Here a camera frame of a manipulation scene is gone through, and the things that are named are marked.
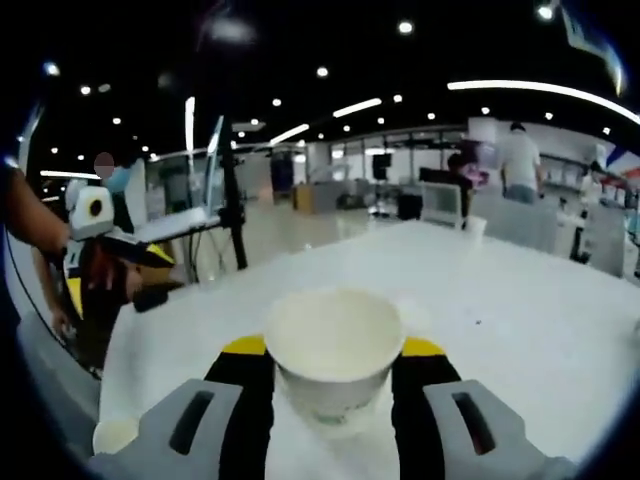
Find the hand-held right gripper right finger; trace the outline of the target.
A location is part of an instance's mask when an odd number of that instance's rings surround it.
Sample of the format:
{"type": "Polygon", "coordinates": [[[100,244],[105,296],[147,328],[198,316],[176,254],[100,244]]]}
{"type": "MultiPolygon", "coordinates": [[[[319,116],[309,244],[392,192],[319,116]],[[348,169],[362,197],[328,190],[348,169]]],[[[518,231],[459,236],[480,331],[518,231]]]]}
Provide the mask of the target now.
{"type": "Polygon", "coordinates": [[[573,479],[575,464],[543,454],[524,420],[444,350],[405,341],[391,368],[391,421],[401,479],[573,479]]]}

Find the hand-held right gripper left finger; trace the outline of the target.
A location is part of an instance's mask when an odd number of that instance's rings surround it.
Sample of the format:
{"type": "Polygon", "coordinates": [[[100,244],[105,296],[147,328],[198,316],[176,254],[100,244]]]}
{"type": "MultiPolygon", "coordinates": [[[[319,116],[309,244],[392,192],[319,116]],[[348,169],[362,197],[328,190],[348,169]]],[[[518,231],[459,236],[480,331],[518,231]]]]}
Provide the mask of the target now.
{"type": "Polygon", "coordinates": [[[98,479],[262,479],[275,364],[262,337],[228,344],[204,379],[190,379],[145,412],[138,434],[89,467],[98,479]]]}

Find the person's left hand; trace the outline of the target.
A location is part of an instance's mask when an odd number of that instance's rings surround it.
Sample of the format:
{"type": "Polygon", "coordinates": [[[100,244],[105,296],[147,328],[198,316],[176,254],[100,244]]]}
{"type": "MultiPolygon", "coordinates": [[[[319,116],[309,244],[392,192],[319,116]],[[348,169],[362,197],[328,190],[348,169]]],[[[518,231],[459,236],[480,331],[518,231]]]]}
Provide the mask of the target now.
{"type": "Polygon", "coordinates": [[[81,256],[81,299],[83,307],[124,305],[142,288],[136,264],[117,255],[103,239],[85,243],[81,256]]]}

